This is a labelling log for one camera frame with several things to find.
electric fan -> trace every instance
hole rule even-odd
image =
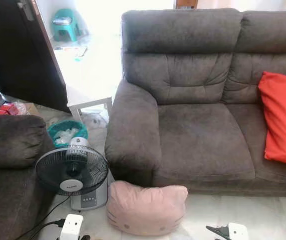
[[[39,158],[39,183],[59,195],[71,196],[74,210],[90,210],[104,205],[108,197],[106,159],[88,147],[83,137],[74,137],[69,146],[52,150]]]

sofa backrest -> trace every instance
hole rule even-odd
[[[256,103],[262,72],[286,75],[286,12],[123,14],[125,79],[159,104]]]

power cord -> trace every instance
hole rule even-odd
[[[60,219],[58,221],[50,221],[44,225],[42,225],[37,231],[34,232],[34,234],[31,236],[29,240],[33,240],[33,238],[44,228],[47,227],[48,225],[56,224],[58,227],[62,228],[65,223],[65,219]]]
[[[27,233],[30,233],[32,230],[34,230],[35,228],[37,228],[48,216],[49,214],[51,214],[53,212],[53,210],[55,208],[57,208],[59,205],[63,204],[64,202],[66,202],[72,195],[69,195],[64,201],[60,202],[59,204],[57,204],[52,210],[50,210],[50,212],[44,216],[37,224],[34,225],[34,227],[30,230],[28,230],[27,232],[23,233],[22,235],[20,235],[18,238],[16,238],[15,240],[20,239],[22,236],[25,236]]]

hello kitty pillow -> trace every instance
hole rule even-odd
[[[125,181],[113,182],[107,202],[108,222],[118,230],[145,236],[168,234],[185,214],[187,188],[143,188]]]

plastic stool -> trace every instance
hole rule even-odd
[[[52,22],[52,25],[54,27],[54,39],[56,41],[59,41],[59,31],[66,31],[69,34],[69,37],[71,38],[71,41],[75,42],[77,41],[76,35],[80,35],[79,33],[79,28],[78,24],[76,21],[76,18],[74,16],[74,13],[71,9],[64,8],[60,9],[55,13],[54,19],[59,19],[59,18],[71,18],[70,24],[66,25],[56,25]]]

